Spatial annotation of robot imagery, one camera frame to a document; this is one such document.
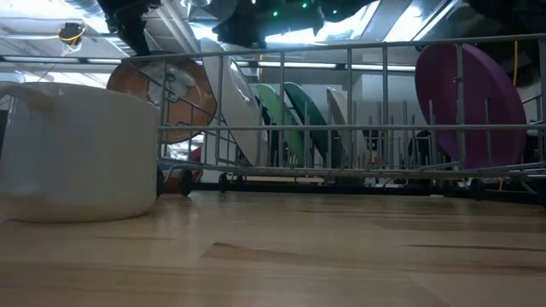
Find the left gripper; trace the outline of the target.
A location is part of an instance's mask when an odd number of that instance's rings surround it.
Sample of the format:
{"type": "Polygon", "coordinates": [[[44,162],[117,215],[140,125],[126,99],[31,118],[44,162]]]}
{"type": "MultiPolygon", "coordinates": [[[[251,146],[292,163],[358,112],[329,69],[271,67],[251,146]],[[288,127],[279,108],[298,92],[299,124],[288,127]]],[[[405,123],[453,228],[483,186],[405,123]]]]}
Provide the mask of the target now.
{"type": "Polygon", "coordinates": [[[137,55],[150,55],[142,16],[160,7],[160,0],[97,0],[97,3],[106,15],[114,17],[119,37],[137,55]]]}

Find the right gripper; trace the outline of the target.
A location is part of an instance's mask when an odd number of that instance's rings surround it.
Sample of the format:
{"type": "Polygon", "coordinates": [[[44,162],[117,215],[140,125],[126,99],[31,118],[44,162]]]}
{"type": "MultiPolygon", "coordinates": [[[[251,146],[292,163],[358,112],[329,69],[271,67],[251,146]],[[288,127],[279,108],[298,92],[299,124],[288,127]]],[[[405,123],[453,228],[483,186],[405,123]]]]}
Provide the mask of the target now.
{"type": "Polygon", "coordinates": [[[324,24],[319,1],[238,0],[225,19],[218,18],[212,32],[217,40],[244,48],[265,48],[268,36],[311,29],[317,33],[324,24]]]}

